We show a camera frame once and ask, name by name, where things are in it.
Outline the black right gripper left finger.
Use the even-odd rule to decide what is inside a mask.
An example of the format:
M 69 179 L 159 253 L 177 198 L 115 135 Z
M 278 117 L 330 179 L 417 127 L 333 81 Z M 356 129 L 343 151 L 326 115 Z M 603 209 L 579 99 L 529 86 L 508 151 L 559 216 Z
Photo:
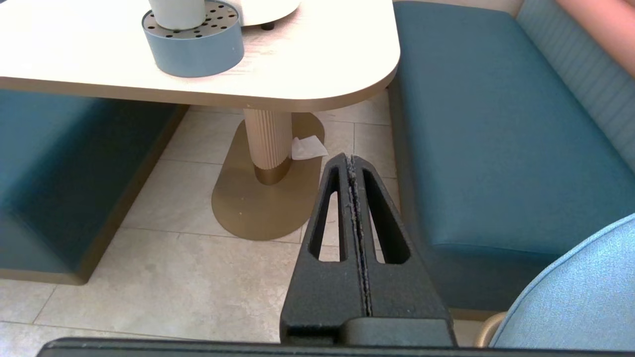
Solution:
M 283 344 L 336 344 L 345 322 L 367 314 L 351 167 L 351 158 L 345 154 L 325 165 L 280 315 Z M 319 256 L 333 193 L 338 196 L 340 260 L 326 262 Z

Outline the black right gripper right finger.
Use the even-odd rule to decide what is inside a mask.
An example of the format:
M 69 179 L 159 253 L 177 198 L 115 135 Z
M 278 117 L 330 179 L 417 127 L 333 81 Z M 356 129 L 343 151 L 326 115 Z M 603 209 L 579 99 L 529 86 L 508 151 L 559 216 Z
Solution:
M 364 312 L 351 321 L 351 343 L 456 346 L 449 311 L 394 202 L 376 170 L 358 156 L 351 158 L 351 199 Z

